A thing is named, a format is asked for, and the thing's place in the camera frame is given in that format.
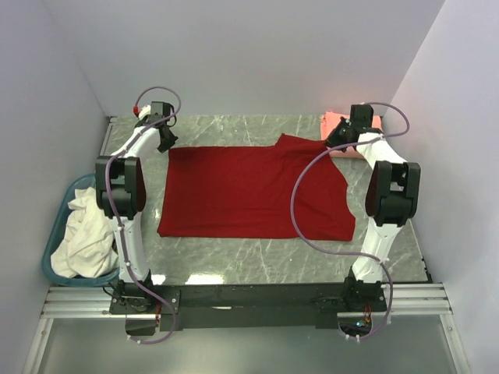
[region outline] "cable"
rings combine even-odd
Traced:
[[[367,145],[367,144],[373,144],[373,143],[375,143],[375,142],[377,142],[377,141],[379,141],[379,140],[381,140],[383,138],[391,138],[391,137],[405,135],[410,130],[411,125],[409,123],[409,119],[407,118],[407,116],[400,109],[398,109],[394,105],[388,104],[388,103],[382,103],[382,102],[378,102],[378,101],[372,101],[370,103],[364,103],[364,104],[367,104],[367,105],[384,105],[385,107],[389,107],[391,109],[396,110],[404,118],[404,120],[405,120],[405,130],[401,131],[401,132],[396,132],[396,133],[393,133],[393,134],[387,134],[387,135],[383,135],[382,134],[380,137],[377,137],[377,138],[374,138],[372,140],[365,141],[365,142],[348,143],[348,144],[342,144],[341,146],[333,146],[332,148],[328,148],[327,150],[325,150],[324,152],[322,152],[321,154],[319,154],[317,157],[315,157],[305,167],[305,169],[303,169],[302,174],[299,175],[298,179],[296,179],[296,183],[295,183],[295,186],[293,187],[293,192],[291,194],[291,206],[290,206],[291,220],[292,220],[293,226],[294,226],[294,228],[296,230],[296,233],[298,234],[298,236],[307,245],[309,245],[310,247],[312,247],[313,249],[315,249],[315,250],[317,250],[319,252],[326,253],[328,255],[337,255],[337,256],[362,256],[362,257],[366,257],[368,259],[372,259],[373,261],[376,261],[377,263],[380,264],[381,269],[383,269],[384,273],[386,274],[387,279],[388,279],[388,284],[390,285],[390,295],[389,295],[389,298],[388,298],[387,311],[384,314],[383,318],[381,319],[380,323],[376,327],[374,327],[367,335],[364,335],[363,337],[360,337],[359,338],[360,340],[366,339],[366,338],[370,337],[371,335],[375,334],[388,321],[388,317],[390,316],[391,306],[393,304],[393,280],[391,279],[390,272],[388,271],[388,268],[386,267],[386,265],[378,257],[376,257],[374,255],[371,255],[369,253],[328,251],[327,249],[324,249],[324,248],[320,247],[319,245],[316,245],[316,244],[312,243],[308,238],[305,237],[305,235],[303,235],[302,231],[298,227],[298,224],[296,223],[296,217],[295,217],[295,199],[296,199],[296,191],[298,191],[298,186],[299,186],[300,182],[302,181],[303,177],[305,176],[305,174],[308,172],[308,170],[310,170],[310,168],[312,166],[315,165],[316,162],[318,162],[322,157],[324,157],[327,154],[329,154],[331,151],[333,151],[333,150],[343,150],[345,148],[348,148],[349,146],[363,146],[363,145]]]
[[[179,106],[177,107],[177,110],[176,111],[173,111],[173,113],[171,113],[170,115],[166,116],[166,117],[163,117],[161,119],[158,119],[157,121],[147,125],[147,126],[144,126],[133,138],[132,140],[129,142],[128,144],[128,148],[130,148],[131,146],[133,146],[137,140],[149,129],[157,126],[157,125],[160,125],[161,123],[169,120],[170,118],[174,118],[180,111],[180,108],[182,106],[182,100],[180,100],[180,96],[172,89],[170,88],[167,88],[165,86],[153,86],[153,87],[150,87],[146,90],[144,90],[140,95],[139,97],[137,98],[136,102],[135,102],[135,106],[134,106],[134,109],[133,111],[135,112],[139,104],[139,101],[140,99],[142,98],[142,96],[148,92],[148,91],[151,91],[151,90],[156,90],[156,89],[160,89],[160,90],[166,90],[168,92],[171,92],[172,94],[175,95],[175,97],[177,98],[177,100],[179,101]],[[130,278],[132,278],[132,281],[133,283],[135,283],[135,285],[140,288],[142,291],[146,292],[147,294],[151,295],[153,298],[156,298],[159,302],[161,302],[163,305],[165,305],[168,309],[170,309],[170,312],[172,313],[172,317],[173,317],[173,324],[172,324],[172,328],[163,336],[163,337],[160,337],[159,339],[156,339],[156,340],[140,340],[140,339],[137,339],[136,337],[131,337],[130,339],[132,339],[133,341],[139,343],[139,344],[156,344],[156,343],[161,343],[162,341],[168,339],[172,334],[173,334],[173,331],[175,331],[175,328],[177,326],[177,316],[175,314],[175,310],[173,309],[173,306],[167,302],[166,300],[164,300],[160,295],[154,293],[153,291],[151,291],[150,289],[148,289],[147,287],[145,287],[144,285],[142,285],[139,280],[136,278],[135,276],[135,273],[133,272],[132,270],[132,264],[130,263],[130,258],[129,258],[129,254],[128,254],[128,249],[126,247],[126,240],[125,240],[125,233],[124,233],[124,227],[123,227],[123,223],[122,223],[122,218],[121,216],[119,215],[119,212],[118,212],[118,209],[116,208],[116,204],[115,204],[115,201],[112,197],[112,191],[111,191],[111,178],[110,178],[110,175],[109,175],[109,172],[111,170],[111,165],[112,163],[119,157],[123,156],[124,154],[126,153],[126,150],[122,150],[121,152],[118,152],[117,154],[114,154],[112,155],[108,162],[106,163],[106,168],[105,168],[105,174],[104,174],[104,178],[105,178],[105,184],[106,184],[106,193],[108,194],[108,198],[109,198],[109,205],[111,206],[111,210],[113,212],[113,214],[115,215],[116,217],[116,221],[118,223],[118,232],[119,232],[119,239],[122,243],[122,247],[123,247],[123,257],[124,257],[124,260],[125,260],[125,264],[126,264],[126,269],[128,271],[128,274],[130,275]]]
[[[105,286],[102,286],[102,291],[104,291],[104,293],[108,296],[111,296],[111,298],[114,298],[113,294],[110,293],[108,290],[106,290],[106,287]]]
[[[108,286],[109,286],[110,288],[112,288],[112,290],[113,290],[113,291],[116,291],[116,287],[115,287],[115,286],[113,286],[111,282],[109,282],[109,283],[108,283]]]

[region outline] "pink cloth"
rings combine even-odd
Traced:
[[[332,111],[327,111],[326,114],[320,118],[320,138],[322,140],[325,140],[331,131],[338,126],[340,117],[348,118],[349,115],[340,115]],[[374,116],[373,127],[375,129],[381,129],[381,118],[379,115]],[[344,153],[340,150],[333,150],[330,155],[331,157],[363,158],[359,152],[351,147]]]

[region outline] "floor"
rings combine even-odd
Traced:
[[[394,316],[361,344],[312,327],[184,330],[152,346],[115,319],[57,319],[39,373],[452,374],[438,316]]]
[[[130,136],[135,118],[113,118],[106,139],[106,154]],[[319,139],[316,115],[179,116],[172,129],[175,146],[268,146],[282,134]],[[363,160],[335,159],[349,183],[348,205],[356,216],[351,242],[322,242],[329,249],[359,251],[366,234],[364,198],[370,168]],[[147,205],[143,212],[144,250],[155,284],[266,284],[342,282],[355,257],[316,252],[299,239],[259,240],[221,238],[160,238],[168,153],[155,153],[143,165]],[[427,281],[424,262],[411,224],[395,239],[389,270],[394,281]]]

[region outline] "black mount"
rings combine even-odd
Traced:
[[[377,161],[366,194],[366,213],[376,225],[401,227],[414,217],[418,205],[421,167],[413,162]]]
[[[150,277],[150,271],[146,279],[140,280],[145,288],[150,289],[153,287],[153,281]],[[142,298],[146,300],[152,300],[152,296],[148,293],[142,291],[135,283],[125,283],[123,280],[118,280],[115,287],[115,296],[118,298]]]
[[[159,121],[162,118],[168,117],[171,113],[173,113],[173,111],[173,105],[169,103],[165,103],[163,101],[151,101],[150,114],[146,115],[144,118],[138,121],[135,127],[137,128],[147,126],[153,122]],[[174,117],[174,119],[175,122],[173,122],[173,125],[169,125],[169,119],[167,119],[159,125],[155,126],[156,129],[159,130],[159,136],[161,138],[161,143],[157,148],[157,150],[159,150],[161,153],[164,153],[172,148],[176,140],[178,139],[178,137],[175,136],[170,130],[170,128],[175,126],[175,124],[177,123],[176,116]]]
[[[105,184],[105,168],[111,156],[99,156],[95,163],[97,206],[107,218],[113,218]],[[138,157],[117,158],[109,170],[112,198],[120,216],[132,220],[146,205],[146,186]]]
[[[379,129],[373,129],[374,110],[370,105],[354,104],[350,107],[350,118],[340,117],[340,123],[326,138],[324,143],[332,148],[343,144],[355,143],[360,134],[366,132],[381,133]]]

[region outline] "white wall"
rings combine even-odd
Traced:
[[[48,289],[40,260],[67,186],[91,172],[104,115],[39,0],[0,12],[0,372],[22,370]]]
[[[498,14],[494,0],[447,0],[393,100],[413,123],[393,143],[422,167],[419,243],[475,373],[499,368]]]
[[[182,95],[184,114],[389,101],[444,2],[43,1],[108,115],[129,115],[159,83]]]

